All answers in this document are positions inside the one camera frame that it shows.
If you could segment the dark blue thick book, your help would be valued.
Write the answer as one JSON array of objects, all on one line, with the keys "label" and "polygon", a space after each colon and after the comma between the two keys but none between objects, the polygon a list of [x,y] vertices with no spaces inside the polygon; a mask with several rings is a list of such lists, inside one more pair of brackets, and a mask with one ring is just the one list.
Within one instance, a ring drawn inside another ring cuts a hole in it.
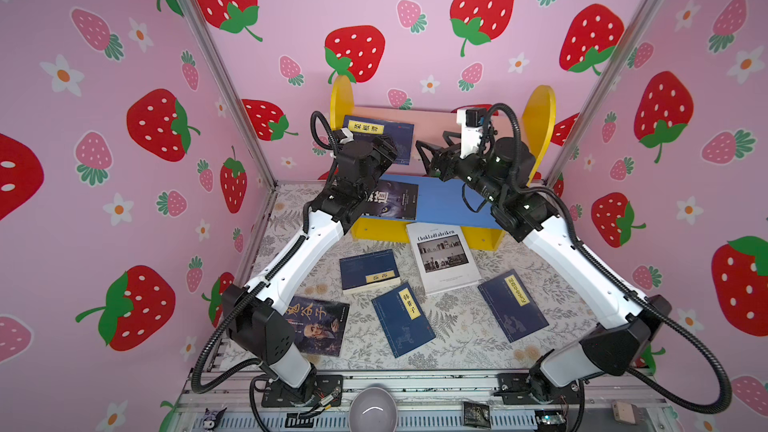
[{"label": "dark blue thick book", "polygon": [[395,164],[410,164],[414,143],[413,124],[348,115],[344,118],[344,126],[352,132],[355,140],[371,142],[375,137],[388,137],[398,152]]}]

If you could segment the black wolf cover book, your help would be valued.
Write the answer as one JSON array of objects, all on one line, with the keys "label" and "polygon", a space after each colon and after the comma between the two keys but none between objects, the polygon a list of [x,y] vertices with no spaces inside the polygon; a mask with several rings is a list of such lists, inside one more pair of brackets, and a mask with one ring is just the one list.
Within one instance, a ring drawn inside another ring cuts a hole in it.
[{"label": "black wolf cover book", "polygon": [[418,185],[381,180],[369,195],[363,214],[372,217],[414,221],[417,215]]}]

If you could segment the blue book yellow label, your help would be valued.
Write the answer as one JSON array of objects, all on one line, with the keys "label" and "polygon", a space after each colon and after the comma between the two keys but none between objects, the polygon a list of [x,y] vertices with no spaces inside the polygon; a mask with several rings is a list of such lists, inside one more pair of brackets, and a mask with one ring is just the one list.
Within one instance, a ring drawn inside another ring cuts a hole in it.
[{"label": "blue book yellow label", "polygon": [[408,283],[372,300],[389,347],[395,358],[431,342],[436,334]]}]

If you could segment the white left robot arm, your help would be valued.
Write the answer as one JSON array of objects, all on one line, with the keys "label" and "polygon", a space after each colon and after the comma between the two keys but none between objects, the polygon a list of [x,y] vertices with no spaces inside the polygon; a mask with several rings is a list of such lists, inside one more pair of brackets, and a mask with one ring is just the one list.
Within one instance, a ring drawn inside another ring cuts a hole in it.
[{"label": "white left robot arm", "polygon": [[291,301],[322,256],[361,217],[396,157],[396,146],[388,136],[342,144],[330,181],[305,204],[301,227],[289,244],[244,286],[232,285],[222,296],[217,330],[253,354],[256,366],[289,388],[304,388],[313,374],[285,317]]}]

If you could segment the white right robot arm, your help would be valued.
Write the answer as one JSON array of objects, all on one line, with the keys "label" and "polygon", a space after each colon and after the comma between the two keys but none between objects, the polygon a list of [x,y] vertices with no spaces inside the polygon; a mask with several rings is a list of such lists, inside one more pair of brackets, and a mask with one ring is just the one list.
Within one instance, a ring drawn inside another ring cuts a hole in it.
[{"label": "white right robot arm", "polygon": [[591,255],[553,190],[519,185],[514,168],[531,158],[519,140],[503,138],[490,155],[462,157],[455,134],[447,132],[444,137],[443,148],[416,143],[427,174],[442,181],[458,179],[478,192],[496,223],[545,259],[596,316],[598,324],[592,331],[545,354],[530,369],[530,394],[550,402],[573,384],[633,370],[662,322],[639,305],[644,297],[640,290]]}]

